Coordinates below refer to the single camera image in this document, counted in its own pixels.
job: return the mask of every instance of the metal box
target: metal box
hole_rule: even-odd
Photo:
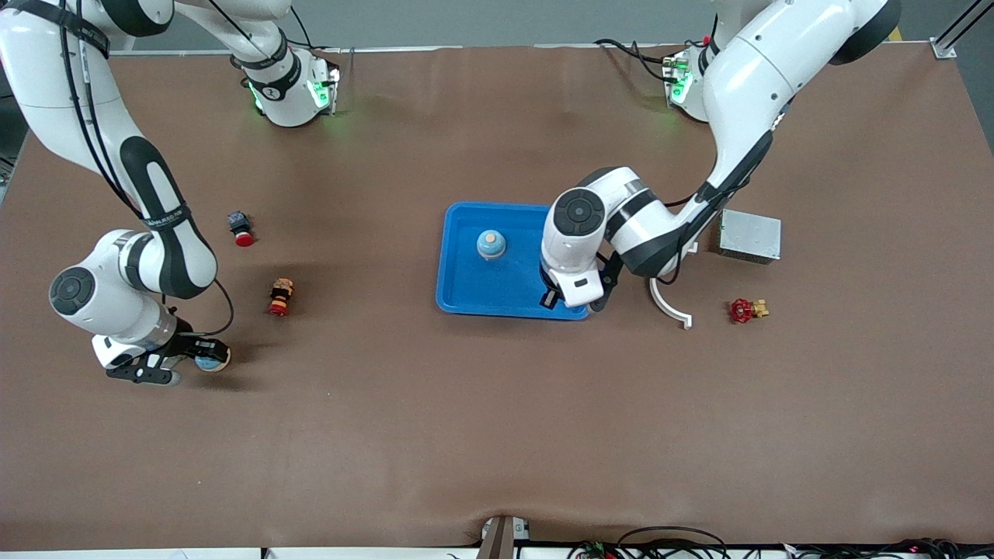
[[[757,264],[780,260],[780,220],[722,210],[718,254]]]

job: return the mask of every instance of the brown table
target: brown table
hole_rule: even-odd
[[[783,220],[783,260],[691,257],[667,290],[685,332],[631,275],[577,323],[433,300],[453,202],[550,203],[618,164],[663,199],[697,188],[708,128],[637,61],[338,60],[340,114],[300,129],[223,57],[115,61],[238,306],[233,365],[177,388],[105,378],[49,308],[59,270],[137,224],[30,141],[0,216],[0,547],[452,545],[496,513],[536,538],[994,539],[994,159],[953,63],[887,45],[804,91],[731,205]],[[740,296],[771,316],[731,324]],[[226,317],[214,290],[178,306]]]

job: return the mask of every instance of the gray floor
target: gray floor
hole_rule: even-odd
[[[906,40],[937,35],[968,0],[904,0],[900,29]],[[466,47],[589,43],[603,37],[645,43],[680,43],[710,30],[714,12],[705,0],[366,0],[332,3],[295,0],[315,45],[331,47]],[[296,22],[280,23],[302,40]],[[136,51],[199,51],[222,46],[178,16],[159,36],[135,42]],[[959,67],[988,142],[994,149],[994,16],[962,39]],[[0,76],[0,96],[8,93]],[[0,99],[0,157],[17,156],[26,126],[12,99]]]

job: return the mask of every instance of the blue plastic tray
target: blue plastic tray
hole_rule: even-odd
[[[456,202],[445,212],[435,302],[446,312],[581,320],[586,305],[548,310],[539,304],[546,286],[539,276],[542,228],[549,206]],[[486,261],[476,252],[480,233],[495,229],[507,249]]]

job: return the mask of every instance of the metal frame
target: metal frame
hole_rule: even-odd
[[[970,30],[974,24],[980,21],[987,12],[994,8],[994,0],[972,0],[970,6],[962,14],[952,20],[949,27],[938,37],[931,37],[928,41],[932,45],[935,57],[940,60],[956,58],[956,51],[952,48],[956,41]]]

